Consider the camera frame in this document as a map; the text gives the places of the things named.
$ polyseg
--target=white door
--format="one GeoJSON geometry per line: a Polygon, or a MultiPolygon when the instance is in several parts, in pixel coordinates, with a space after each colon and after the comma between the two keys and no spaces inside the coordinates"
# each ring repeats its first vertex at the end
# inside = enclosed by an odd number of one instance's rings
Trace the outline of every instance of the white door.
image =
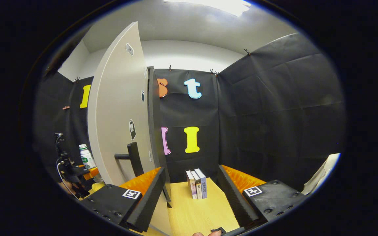
{"type": "MultiPolygon", "coordinates": [[[[94,160],[103,180],[119,186],[135,178],[129,160],[114,154],[128,154],[127,145],[137,142],[144,173],[155,169],[148,129],[147,67],[139,39],[138,22],[126,27],[104,54],[90,88],[88,133],[94,160]]],[[[167,203],[160,195],[151,228],[171,235],[167,203]]]]}

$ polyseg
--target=bottle cap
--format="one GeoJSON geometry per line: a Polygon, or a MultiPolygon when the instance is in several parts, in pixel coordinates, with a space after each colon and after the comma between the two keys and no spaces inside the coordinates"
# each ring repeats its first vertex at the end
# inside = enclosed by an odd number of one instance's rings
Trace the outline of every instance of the bottle cap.
{"type": "Polygon", "coordinates": [[[78,148],[80,150],[84,150],[84,149],[87,149],[87,145],[86,144],[81,144],[81,145],[78,145],[78,148]]]}

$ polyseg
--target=finger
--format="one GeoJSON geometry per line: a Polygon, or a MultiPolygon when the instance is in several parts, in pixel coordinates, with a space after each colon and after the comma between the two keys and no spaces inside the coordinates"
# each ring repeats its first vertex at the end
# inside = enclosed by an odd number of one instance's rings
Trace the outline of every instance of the finger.
{"type": "Polygon", "coordinates": [[[218,230],[218,231],[208,234],[208,236],[221,236],[221,234],[222,234],[221,230],[218,230]]]}

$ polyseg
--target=pink letter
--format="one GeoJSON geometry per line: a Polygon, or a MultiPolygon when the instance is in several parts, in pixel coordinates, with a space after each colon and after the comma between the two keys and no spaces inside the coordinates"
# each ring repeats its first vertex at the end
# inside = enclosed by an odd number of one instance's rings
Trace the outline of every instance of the pink letter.
{"type": "Polygon", "coordinates": [[[165,137],[165,134],[167,133],[167,131],[168,131],[168,128],[166,128],[166,127],[161,128],[161,134],[163,136],[163,147],[164,147],[164,154],[165,155],[168,155],[168,154],[171,153],[171,151],[167,147],[167,139],[165,137]]]}

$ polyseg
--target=black fabric backdrop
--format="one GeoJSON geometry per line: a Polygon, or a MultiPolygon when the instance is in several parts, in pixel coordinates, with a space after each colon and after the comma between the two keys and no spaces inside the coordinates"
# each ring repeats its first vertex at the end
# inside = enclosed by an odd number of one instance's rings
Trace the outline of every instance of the black fabric backdrop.
{"type": "Polygon", "coordinates": [[[327,58],[300,34],[251,52],[219,73],[220,164],[301,191],[342,152],[346,112],[327,58]]]}
{"type": "Polygon", "coordinates": [[[217,80],[214,74],[195,70],[156,69],[159,79],[167,79],[168,94],[160,99],[162,126],[168,149],[167,167],[172,183],[186,181],[185,170],[200,168],[205,176],[216,180],[219,163],[219,112],[217,80]],[[199,99],[189,97],[183,83],[194,78],[201,84],[199,99]],[[186,127],[198,127],[199,151],[186,153],[186,127]]]}
{"type": "Polygon", "coordinates": [[[93,77],[73,83],[59,72],[39,83],[33,108],[33,148],[39,154],[47,172],[61,182],[56,170],[57,152],[54,133],[63,133],[65,142],[60,147],[67,151],[72,161],[82,165],[78,145],[87,144],[87,108],[79,106],[84,94],[83,87],[90,85],[93,77]]]}

